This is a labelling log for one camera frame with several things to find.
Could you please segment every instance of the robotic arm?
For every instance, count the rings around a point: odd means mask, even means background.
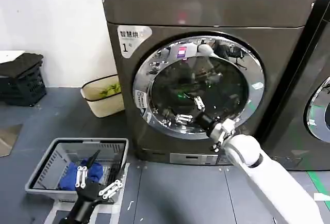
[[[75,184],[78,199],[68,216],[61,219],[59,224],[88,224],[95,207],[98,204],[107,204],[108,200],[123,187],[120,171],[117,175],[118,179],[108,182],[110,183],[108,186],[87,178],[88,169],[93,165],[99,152],[100,150],[87,160],[86,166],[78,167]]]
[[[190,122],[201,126],[214,141],[212,150],[223,149],[229,161],[238,167],[247,181],[278,224],[324,224],[319,208],[313,198],[278,162],[269,158],[259,142],[249,135],[235,135],[235,122],[226,119],[214,121],[204,112],[199,97],[194,99],[200,111]],[[186,121],[186,116],[176,117]]]

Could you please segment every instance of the washing machine door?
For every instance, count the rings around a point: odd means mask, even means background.
[[[321,141],[330,142],[330,77],[312,96],[306,113],[309,131]]]
[[[182,125],[177,114],[195,112],[190,97],[200,96],[206,113],[231,118],[239,126],[258,107],[265,77],[255,52],[225,36],[195,36],[173,41],[146,58],[133,84],[143,119],[176,138],[206,139],[196,124]]]

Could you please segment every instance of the black plastic crate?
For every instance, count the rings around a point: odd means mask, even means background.
[[[0,101],[9,105],[34,106],[46,95],[39,62],[19,76],[0,77]]]

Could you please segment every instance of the white robotic arm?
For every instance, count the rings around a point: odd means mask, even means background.
[[[269,158],[252,136],[234,135],[235,122],[215,123],[209,136],[214,149],[246,175],[247,181],[277,224],[324,224],[313,198],[278,162]]]

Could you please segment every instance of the label sticker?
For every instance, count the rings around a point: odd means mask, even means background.
[[[150,123],[151,116],[152,116],[151,112],[146,111],[142,117],[147,123]]]
[[[187,47],[180,47],[179,51],[177,52],[177,58],[184,58],[186,56]]]
[[[138,108],[147,108],[147,96],[143,91],[135,90],[135,105]]]
[[[259,89],[263,88],[263,83],[261,83],[261,82],[255,83],[252,85],[252,87],[256,90],[259,90]]]
[[[316,123],[315,123],[314,119],[310,119],[308,123],[309,123],[309,125],[316,126]]]
[[[151,36],[152,30],[148,26],[119,25],[117,33],[122,56],[129,59],[142,42]]]

